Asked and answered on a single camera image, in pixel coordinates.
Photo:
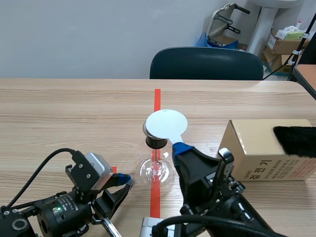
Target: gray wall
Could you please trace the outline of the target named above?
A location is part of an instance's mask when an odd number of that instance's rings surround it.
[[[148,78],[158,51],[195,45],[205,19],[227,2],[2,0],[0,77]],[[249,21],[240,26],[248,41]]]

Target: red tape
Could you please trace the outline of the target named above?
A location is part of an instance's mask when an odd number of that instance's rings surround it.
[[[161,90],[155,89],[154,112],[161,110]],[[152,162],[155,161],[156,154],[153,150]],[[160,150],[158,150],[157,160],[160,160]],[[150,217],[160,218],[160,180],[154,179],[150,189]]]

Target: black fur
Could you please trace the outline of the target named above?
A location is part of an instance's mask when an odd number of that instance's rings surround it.
[[[316,158],[316,127],[274,127],[276,138],[288,155]]]

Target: black cord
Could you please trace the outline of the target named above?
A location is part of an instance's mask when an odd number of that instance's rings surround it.
[[[49,201],[49,200],[53,200],[53,199],[55,199],[55,197],[59,197],[59,196],[61,196],[63,194],[66,194],[66,193],[67,192],[63,191],[63,192],[57,193],[57,194],[55,194],[55,195],[53,195],[51,197],[48,197],[48,198],[39,199],[39,200],[35,200],[35,201],[30,201],[30,202],[27,202],[27,203],[24,203],[24,204],[16,205],[16,206],[12,207],[12,209],[19,210],[19,209],[22,209],[22,208],[25,208],[25,207],[33,206],[38,201],[46,202],[46,201]]]
[[[29,185],[33,182],[35,177],[39,174],[39,172],[43,169],[43,167],[49,162],[50,159],[52,159],[55,155],[62,153],[62,152],[69,152],[70,154],[74,154],[76,151],[69,149],[69,148],[61,148],[58,150],[55,150],[53,153],[51,153],[37,168],[37,170],[33,173],[33,175],[30,177],[30,179],[26,182],[24,187],[19,191],[19,193],[14,197],[14,199],[6,206],[6,209],[10,208],[15,204],[15,202],[21,197],[21,195],[25,192],[25,190],[29,187]]]
[[[264,230],[264,229],[256,229],[253,226],[231,219],[214,217],[214,216],[200,216],[200,215],[184,215],[184,216],[175,216],[165,219],[157,224],[157,227],[161,230],[166,228],[167,226],[175,225],[175,224],[183,224],[183,223],[197,223],[204,224],[206,226],[215,226],[221,227],[225,229],[234,229],[238,231],[242,231],[245,233],[249,233],[255,235],[256,237],[286,237],[284,235]]]

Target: white disc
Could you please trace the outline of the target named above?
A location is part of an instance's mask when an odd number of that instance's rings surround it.
[[[186,117],[175,110],[158,110],[146,120],[146,129],[151,135],[169,139],[172,143],[182,141],[181,134],[187,127]]]

